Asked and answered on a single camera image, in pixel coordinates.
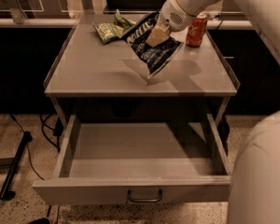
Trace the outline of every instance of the drawer handle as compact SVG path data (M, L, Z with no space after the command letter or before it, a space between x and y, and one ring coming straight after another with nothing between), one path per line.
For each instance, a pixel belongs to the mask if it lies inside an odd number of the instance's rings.
M132 197L132 192L129 190L128 191L128 199L132 203L156 203L156 202L158 202L162 199L162 191L161 191L161 189L159 190L159 197L157 197L155 199L135 199L135 198Z

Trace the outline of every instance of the can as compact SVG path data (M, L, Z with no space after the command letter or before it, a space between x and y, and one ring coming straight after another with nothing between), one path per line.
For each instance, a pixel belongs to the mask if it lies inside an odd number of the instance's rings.
M189 25L186 44L192 48L198 48L203 41L203 35L206 31L207 18L206 15L200 13Z

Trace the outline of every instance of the floor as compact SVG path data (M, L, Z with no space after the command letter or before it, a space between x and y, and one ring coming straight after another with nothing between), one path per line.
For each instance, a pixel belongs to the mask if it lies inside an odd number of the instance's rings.
M93 0L95 10L102 12L105 0ZM80 0L68 0L71 16L75 18L81 10ZM221 4L209 7L220 9ZM30 158L36 171L45 179L50 178L58 157L57 149L45 139L41 131L38 114L16 116L25 131L29 131L33 141L29 143ZM253 126L263 119L262 116L227 116L231 127L229 135L229 162L234 164L237 150L244 142ZM57 117L53 115L47 124L54 126ZM47 136L56 142L52 131L45 128ZM0 158L12 157L20 143L21 128L8 114L0 114ZM0 189L7 170L0 171ZM16 196L11 201L0 201L0 223L29 223L46 216L48 206L32 188L39 177L29 162L28 148L25 149L20 167L14 177L12 190ZM224 224L227 216L227 203L178 203L142 205L62 205L52 206L49 218L62 224L104 223L104 224L148 224L148 223L191 223Z

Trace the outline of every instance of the drawer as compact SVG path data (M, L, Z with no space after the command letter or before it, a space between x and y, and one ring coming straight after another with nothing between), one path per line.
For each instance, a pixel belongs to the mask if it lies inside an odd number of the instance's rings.
M72 115L52 178L34 189L47 204L226 202L231 172L213 117L185 120Z

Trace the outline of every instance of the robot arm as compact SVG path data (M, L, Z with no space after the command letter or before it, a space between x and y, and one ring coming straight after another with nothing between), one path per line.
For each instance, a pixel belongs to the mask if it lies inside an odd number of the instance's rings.
M184 30L206 7L219 0L167 0L158 25L165 31ZM274 58L280 64L280 0L234 0L251 21Z

